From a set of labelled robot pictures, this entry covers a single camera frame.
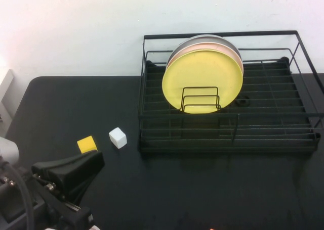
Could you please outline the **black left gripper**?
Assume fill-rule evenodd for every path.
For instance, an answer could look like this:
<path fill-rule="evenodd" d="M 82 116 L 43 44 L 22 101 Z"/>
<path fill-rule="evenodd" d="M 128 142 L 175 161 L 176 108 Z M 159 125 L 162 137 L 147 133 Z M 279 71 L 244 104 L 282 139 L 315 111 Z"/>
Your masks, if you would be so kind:
<path fill-rule="evenodd" d="M 90 229 L 92 213 L 78 204 L 104 166 L 90 151 L 35 163 L 33 174 L 1 174 L 1 229 Z"/>

